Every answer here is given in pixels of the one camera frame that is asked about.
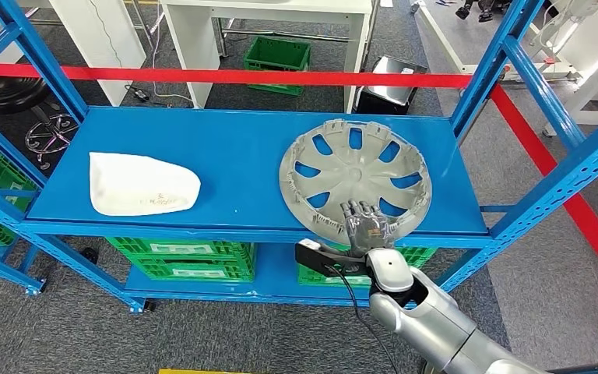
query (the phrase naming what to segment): red tape line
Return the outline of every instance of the red tape line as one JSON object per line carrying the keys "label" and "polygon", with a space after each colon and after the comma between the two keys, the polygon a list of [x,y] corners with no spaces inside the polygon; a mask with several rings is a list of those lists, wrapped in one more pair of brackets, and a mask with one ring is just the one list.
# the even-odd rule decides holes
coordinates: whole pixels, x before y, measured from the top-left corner
{"label": "red tape line", "polygon": [[[491,99],[496,103],[510,129],[529,154],[542,175],[547,175],[558,164],[540,138],[533,132],[519,109],[512,103],[508,94],[496,86],[491,92]],[[576,194],[565,202],[565,209],[575,222],[583,236],[598,255],[598,216],[588,205],[583,196]]]}
{"label": "red tape line", "polygon": [[[465,88],[464,74],[374,74],[371,72],[274,72],[254,70],[121,69],[62,66],[70,79],[133,80],[136,82],[196,82],[298,84],[302,86],[404,86]],[[0,64],[0,76],[39,77],[27,64]]]}

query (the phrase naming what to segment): shelf caster wheel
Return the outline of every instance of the shelf caster wheel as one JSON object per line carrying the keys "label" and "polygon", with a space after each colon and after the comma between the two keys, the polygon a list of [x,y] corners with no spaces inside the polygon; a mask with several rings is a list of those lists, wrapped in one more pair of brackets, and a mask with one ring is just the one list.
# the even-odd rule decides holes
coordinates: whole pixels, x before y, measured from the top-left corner
{"label": "shelf caster wheel", "polygon": [[86,259],[88,261],[97,265],[97,259],[100,258],[100,253],[96,249],[86,247],[80,253],[81,253],[81,256],[86,257]]}
{"label": "shelf caster wheel", "polygon": [[146,302],[143,304],[143,307],[134,307],[134,306],[130,306],[129,307],[129,312],[133,315],[141,315],[144,312],[154,312],[155,309],[157,309],[157,302],[151,302],[150,300],[146,300]]}
{"label": "shelf caster wheel", "polygon": [[26,289],[26,294],[29,296],[38,296],[39,294],[43,293],[45,288],[47,288],[47,278],[41,277],[41,278],[37,278],[37,281],[39,281],[40,283],[42,283],[42,286],[40,286],[40,289],[36,289],[36,288],[27,288]]}
{"label": "shelf caster wheel", "polygon": [[151,302],[150,300],[146,300],[146,303],[143,305],[143,309],[147,312],[154,312],[157,309],[157,302]]}

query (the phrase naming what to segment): power cord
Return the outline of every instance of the power cord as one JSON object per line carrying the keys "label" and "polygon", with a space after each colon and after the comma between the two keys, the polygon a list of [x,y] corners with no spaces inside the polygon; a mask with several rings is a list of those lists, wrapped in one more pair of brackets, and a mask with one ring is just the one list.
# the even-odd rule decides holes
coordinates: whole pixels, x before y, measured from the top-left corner
{"label": "power cord", "polygon": [[[113,45],[113,39],[111,39],[111,35],[108,33],[107,31],[107,25],[104,22],[104,19],[102,18],[102,16],[100,15],[100,11],[99,9],[97,9],[97,5],[95,4],[95,2],[93,0],[89,0],[90,4],[93,6],[93,8],[95,9],[95,16],[97,16],[97,18],[100,20],[100,22],[102,23],[102,30],[104,30],[104,34],[106,34],[107,39],[109,40],[109,46],[111,46],[111,50],[114,52],[114,56],[115,58],[118,60],[118,65],[122,68],[122,60],[120,59],[120,56],[118,55],[118,51],[116,51],[114,45]],[[160,8],[161,8],[161,3],[157,2],[157,19],[159,19],[160,16]],[[152,66],[153,69],[155,67],[155,58],[157,56],[157,49],[159,48],[159,42],[160,42],[160,30],[157,30],[157,42],[155,43],[155,47],[154,47],[154,52],[153,52],[153,56],[152,56]],[[134,96],[139,99],[142,102],[148,102],[151,104],[155,104],[155,105],[163,105],[164,107],[168,107],[169,105],[167,104],[163,104],[163,103],[159,103],[156,101],[151,101],[150,100],[150,94],[147,93],[147,91],[143,90],[143,89],[139,89],[136,87],[133,87],[132,85],[125,85],[125,89],[127,91],[132,91]],[[192,99],[186,97],[186,96],[182,96],[182,95],[177,95],[175,93],[171,93],[171,94],[160,94],[157,93],[157,82],[153,82],[153,94],[156,97],[180,97],[182,99],[185,99],[186,101],[188,101],[189,103],[193,104]]]}
{"label": "power cord", "polygon": [[340,279],[343,280],[343,283],[345,284],[345,287],[347,287],[347,291],[350,293],[350,297],[352,298],[352,304],[354,305],[354,314],[357,315],[357,319],[359,321],[361,321],[361,323],[363,323],[364,326],[366,326],[366,328],[368,329],[368,331],[370,331],[372,336],[375,337],[375,339],[377,340],[379,345],[382,346],[382,348],[384,349],[384,352],[386,353],[386,357],[388,357],[389,362],[391,362],[391,366],[393,367],[393,372],[395,372],[395,374],[399,374],[398,368],[396,367],[396,363],[393,361],[393,357],[391,357],[389,350],[386,349],[384,342],[382,342],[382,339],[380,339],[379,336],[377,335],[377,333],[372,329],[372,326],[370,326],[370,323],[366,322],[366,320],[363,319],[363,317],[361,317],[361,314],[359,313],[359,305],[357,304],[357,298],[354,297],[354,290],[352,289],[352,286],[350,286],[350,282],[348,282],[347,278],[345,278],[345,276],[342,273],[340,273],[340,271],[337,270],[335,267],[329,266],[329,265],[325,265],[325,267],[327,269],[331,270],[333,273],[338,274],[338,277],[340,277]]}
{"label": "power cord", "polygon": [[150,100],[150,97],[152,96],[150,94],[150,92],[148,90],[145,90],[143,88],[139,88],[136,86],[133,86],[131,84],[125,84],[125,89],[127,91],[132,92],[132,95],[134,95],[135,98],[139,99],[140,102],[142,103],[149,103],[152,105],[159,105],[161,107],[168,107],[168,104],[164,104],[164,103],[160,103],[158,101],[152,101]]}
{"label": "power cord", "polygon": [[115,47],[113,45],[113,40],[111,39],[111,35],[109,35],[109,33],[107,31],[107,24],[104,23],[102,16],[100,16],[100,11],[97,10],[97,5],[95,5],[93,0],[89,0],[89,1],[90,1],[90,4],[95,9],[95,16],[97,16],[97,19],[100,22],[102,22],[102,30],[104,30],[104,33],[107,35],[107,39],[109,40],[109,45],[111,46],[111,50],[114,52],[115,58],[118,60],[118,65],[120,65],[120,67],[122,67],[122,60],[120,59],[120,56],[118,56],[118,51],[115,50]]}
{"label": "power cord", "polygon": [[[161,8],[161,2],[157,2],[157,19],[159,19],[159,16],[160,16],[160,8]],[[153,57],[152,57],[153,69],[154,69],[155,60],[157,59],[157,49],[159,49],[160,35],[161,35],[161,27],[159,29],[157,29],[157,40],[155,41],[155,48],[154,48]],[[191,105],[194,104],[192,99],[190,99],[186,96],[178,95],[176,93],[169,93],[169,94],[157,93],[157,82],[153,82],[153,94],[157,97],[180,97],[180,98],[188,101]]]}

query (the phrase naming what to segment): black trash bin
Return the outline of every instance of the black trash bin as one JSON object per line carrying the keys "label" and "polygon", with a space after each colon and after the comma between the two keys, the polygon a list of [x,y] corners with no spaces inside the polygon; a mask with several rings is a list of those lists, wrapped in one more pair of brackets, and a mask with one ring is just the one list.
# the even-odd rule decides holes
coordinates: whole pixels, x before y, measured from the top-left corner
{"label": "black trash bin", "polygon": [[[424,66],[412,64],[397,58],[382,56],[375,63],[375,73],[423,74]],[[357,113],[370,115],[406,115],[416,87],[364,86],[357,104]]]}

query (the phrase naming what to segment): black stool seat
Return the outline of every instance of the black stool seat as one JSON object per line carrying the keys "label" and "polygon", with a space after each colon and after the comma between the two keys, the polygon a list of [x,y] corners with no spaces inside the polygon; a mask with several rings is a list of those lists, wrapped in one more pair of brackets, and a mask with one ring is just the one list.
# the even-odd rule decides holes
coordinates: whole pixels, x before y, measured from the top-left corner
{"label": "black stool seat", "polygon": [[0,115],[11,115],[42,103],[51,93],[41,78],[0,76]]}

